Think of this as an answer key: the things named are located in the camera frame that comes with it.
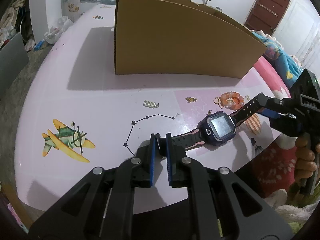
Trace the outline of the person's right hand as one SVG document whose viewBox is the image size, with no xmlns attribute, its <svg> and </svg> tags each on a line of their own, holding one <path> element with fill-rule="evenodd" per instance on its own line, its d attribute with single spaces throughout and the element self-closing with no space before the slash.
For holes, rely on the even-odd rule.
<svg viewBox="0 0 320 240">
<path fill-rule="evenodd" d="M 301 186 L 302 179 L 310 178 L 317 170 L 317 165 L 314 162 L 315 153 L 307 148 L 308 140 L 305 137 L 296 139 L 296 164 L 294 171 L 295 182 Z"/>
</svg>

